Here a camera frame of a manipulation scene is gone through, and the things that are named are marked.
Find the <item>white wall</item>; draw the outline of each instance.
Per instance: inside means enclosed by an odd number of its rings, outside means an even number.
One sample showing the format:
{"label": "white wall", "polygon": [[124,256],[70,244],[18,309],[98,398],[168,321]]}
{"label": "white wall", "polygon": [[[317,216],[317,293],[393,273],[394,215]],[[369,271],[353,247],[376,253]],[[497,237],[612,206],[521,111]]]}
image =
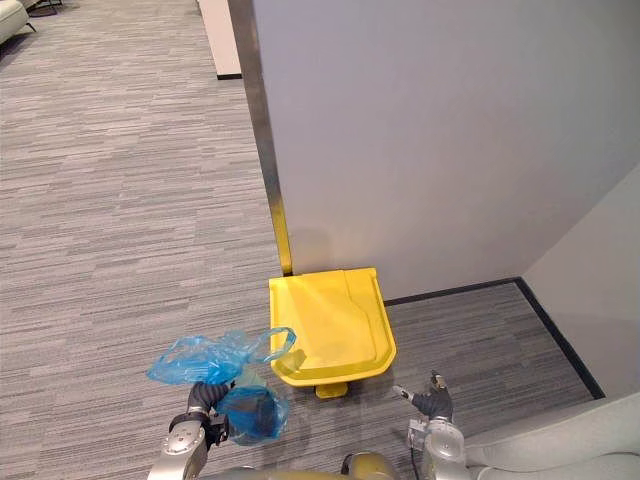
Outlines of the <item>white wall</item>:
{"label": "white wall", "polygon": [[605,394],[640,390],[640,166],[524,278]]}
{"label": "white wall", "polygon": [[521,275],[640,158],[635,0],[255,10],[296,273]]}

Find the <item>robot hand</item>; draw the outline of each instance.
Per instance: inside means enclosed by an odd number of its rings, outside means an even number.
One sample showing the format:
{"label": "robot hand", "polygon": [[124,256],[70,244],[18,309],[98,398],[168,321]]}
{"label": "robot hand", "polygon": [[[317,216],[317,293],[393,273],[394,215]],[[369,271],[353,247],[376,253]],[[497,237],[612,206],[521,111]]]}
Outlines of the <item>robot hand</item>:
{"label": "robot hand", "polygon": [[191,387],[187,413],[175,417],[169,435],[162,442],[160,457],[154,463],[147,480],[193,479],[207,463],[209,448],[219,445],[229,436],[226,415],[210,411],[233,388],[233,384],[206,385],[198,382]]}
{"label": "robot hand", "polygon": [[449,395],[447,384],[442,375],[435,370],[431,371],[431,386],[429,393],[419,394],[406,390],[400,385],[394,385],[393,391],[402,398],[411,402],[420,413],[430,419],[441,418],[451,422],[453,417],[453,401]]}

